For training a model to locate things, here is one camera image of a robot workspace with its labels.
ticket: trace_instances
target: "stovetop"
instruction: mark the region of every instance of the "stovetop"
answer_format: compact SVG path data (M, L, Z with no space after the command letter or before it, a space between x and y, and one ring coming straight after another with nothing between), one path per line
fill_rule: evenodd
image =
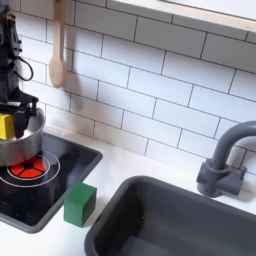
M36 157L0 168L0 221L39 232L70 188L83 181L101 158L98 151L45 133Z

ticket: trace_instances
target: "tiled backsplash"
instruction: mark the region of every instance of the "tiled backsplash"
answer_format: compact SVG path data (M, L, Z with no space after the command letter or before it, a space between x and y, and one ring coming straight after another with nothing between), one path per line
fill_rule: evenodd
M59 90L47 66L52 0L10 1L35 71L23 90L40 98L49 123L198 171L227 129L256 120L255 34L113 1L69 0L69 72ZM247 166L256 187L256 138L237 143L228 163Z

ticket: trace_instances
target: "metal pot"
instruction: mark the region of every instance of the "metal pot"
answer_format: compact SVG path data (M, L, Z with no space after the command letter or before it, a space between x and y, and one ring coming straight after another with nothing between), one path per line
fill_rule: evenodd
M44 113L38 109L22 138L0 141L0 167L17 165L37 155L42 147L44 125Z

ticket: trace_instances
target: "black cable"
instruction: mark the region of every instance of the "black cable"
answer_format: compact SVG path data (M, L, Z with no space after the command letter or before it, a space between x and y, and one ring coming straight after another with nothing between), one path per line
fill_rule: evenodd
M17 74L17 76L18 76L21 80L23 80L23 81L25 81L25 82L28 82L28 81L32 80L33 77L34 77L34 71L33 71L32 67L31 67L31 65L30 65L27 61L25 61L23 58L21 58L20 56L17 58L17 60L19 60L19 61L21 61L21 62L27 64L28 67L29 67L29 69L30 69L30 72L31 72L31 76L30 76L30 78L28 78L28 79L22 77L18 72L15 71L15 73Z

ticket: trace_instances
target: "green block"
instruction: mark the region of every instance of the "green block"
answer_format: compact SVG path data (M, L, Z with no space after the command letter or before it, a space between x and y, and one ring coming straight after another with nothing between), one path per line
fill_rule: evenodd
M97 188L77 183L64 199L64 221L83 227L95 209Z

